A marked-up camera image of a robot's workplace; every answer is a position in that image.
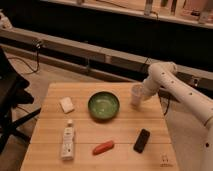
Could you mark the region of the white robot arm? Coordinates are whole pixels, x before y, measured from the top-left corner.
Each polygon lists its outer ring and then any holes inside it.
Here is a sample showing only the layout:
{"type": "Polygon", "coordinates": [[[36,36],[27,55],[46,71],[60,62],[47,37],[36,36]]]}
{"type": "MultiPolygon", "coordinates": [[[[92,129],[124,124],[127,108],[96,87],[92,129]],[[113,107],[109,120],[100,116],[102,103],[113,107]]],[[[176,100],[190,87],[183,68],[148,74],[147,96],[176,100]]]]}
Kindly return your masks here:
{"type": "Polygon", "coordinates": [[[142,100],[148,100],[163,86],[185,105],[208,129],[200,171],[213,171],[213,99],[178,79],[176,73],[177,65],[174,62],[151,64],[148,68],[148,77],[142,82],[142,100]]]}

